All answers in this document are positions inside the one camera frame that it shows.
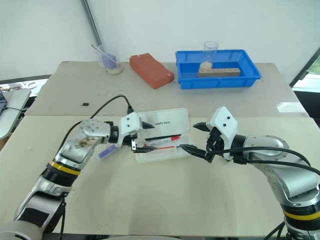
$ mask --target orange sponge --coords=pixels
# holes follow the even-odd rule
[[[166,69],[149,53],[130,57],[131,68],[154,89],[172,82],[174,73]]]

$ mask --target white table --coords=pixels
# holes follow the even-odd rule
[[[7,100],[8,109],[4,110],[0,115],[0,139],[4,139],[11,132],[21,113],[19,110],[22,110],[26,105],[30,93],[31,90],[29,89],[3,92],[3,96]]]
[[[206,117],[226,106],[235,117],[308,116],[305,111],[279,112],[280,103],[299,100],[272,63],[256,63],[263,77],[252,87],[189,90],[180,89],[176,64],[164,65],[174,72],[174,81],[153,89],[128,63],[123,63],[122,73],[109,75],[97,62],[62,62],[26,115],[91,116],[110,98],[125,94],[137,112],[187,108],[191,117]],[[123,99],[118,99],[100,115],[124,116],[125,106]]]
[[[86,118],[23,118],[0,152],[0,225],[13,219],[66,131]],[[119,117],[98,119],[117,122]],[[193,117],[190,125],[206,119]],[[239,134],[281,137],[320,169],[320,130],[311,118],[236,119]],[[191,128],[190,134],[198,147],[205,147],[206,132]],[[102,149],[99,146],[66,199],[66,233],[265,236],[283,220],[267,180],[251,165],[219,156],[212,164],[193,156],[138,163],[128,147],[99,161],[95,155]]]

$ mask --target laptop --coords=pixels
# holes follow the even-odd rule
[[[1,115],[2,111],[6,109],[7,103],[8,102],[5,98],[5,96],[3,95],[2,91],[0,90],[0,115]]]

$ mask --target white wall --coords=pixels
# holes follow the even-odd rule
[[[53,74],[62,61],[96,61],[80,0],[0,0],[0,80]]]
[[[119,58],[149,52],[175,62],[177,50],[245,49],[275,63],[289,83],[320,46],[319,0],[90,0],[102,41]]]

